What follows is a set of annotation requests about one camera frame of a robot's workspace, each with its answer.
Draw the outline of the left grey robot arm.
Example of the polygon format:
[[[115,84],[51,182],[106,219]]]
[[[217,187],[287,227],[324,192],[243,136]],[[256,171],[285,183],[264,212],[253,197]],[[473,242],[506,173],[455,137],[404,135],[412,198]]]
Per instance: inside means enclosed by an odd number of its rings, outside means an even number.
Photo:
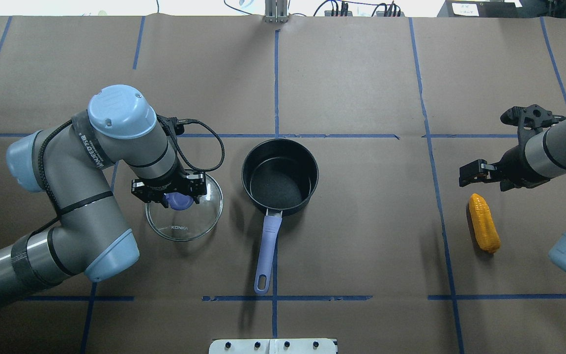
[[[144,203],[166,207],[173,192],[194,203],[206,195],[206,173],[180,163],[179,124],[157,115],[137,88],[112,85],[60,127],[9,146],[10,173],[25,190],[45,191],[56,218],[0,249],[0,308],[81,273],[104,281],[137,262],[139,247],[106,168],[130,166],[133,193]]]

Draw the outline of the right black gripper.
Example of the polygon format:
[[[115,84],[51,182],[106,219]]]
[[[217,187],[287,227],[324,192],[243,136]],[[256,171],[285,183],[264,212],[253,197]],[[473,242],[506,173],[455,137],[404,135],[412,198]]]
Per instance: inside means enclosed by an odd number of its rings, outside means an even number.
[[[519,147],[508,150],[497,163],[477,159],[459,169],[460,187],[489,183],[490,178],[500,183],[500,191],[539,186],[539,174],[528,166],[525,153]]]

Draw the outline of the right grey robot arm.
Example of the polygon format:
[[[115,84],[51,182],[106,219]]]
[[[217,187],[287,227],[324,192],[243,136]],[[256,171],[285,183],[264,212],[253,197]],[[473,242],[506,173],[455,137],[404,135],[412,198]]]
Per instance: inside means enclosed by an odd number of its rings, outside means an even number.
[[[458,183],[497,183],[501,191],[534,189],[566,181],[566,115],[554,114],[541,105],[511,107],[501,123],[515,127],[517,143],[490,163],[477,159],[459,168]],[[548,253],[552,264],[566,273],[566,231]]]

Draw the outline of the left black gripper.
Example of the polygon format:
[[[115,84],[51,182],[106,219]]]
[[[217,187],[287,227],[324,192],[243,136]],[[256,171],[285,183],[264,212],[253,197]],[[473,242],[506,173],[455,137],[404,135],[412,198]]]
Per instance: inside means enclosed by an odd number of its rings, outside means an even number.
[[[143,203],[158,203],[164,207],[190,207],[199,204],[207,194],[206,173],[177,172],[168,178],[133,179],[132,195]]]

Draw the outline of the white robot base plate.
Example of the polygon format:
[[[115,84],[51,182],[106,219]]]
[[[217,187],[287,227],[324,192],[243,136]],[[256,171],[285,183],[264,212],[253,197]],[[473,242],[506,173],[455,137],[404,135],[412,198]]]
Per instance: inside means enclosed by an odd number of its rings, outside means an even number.
[[[331,338],[261,338],[214,340],[209,354],[338,354]]]

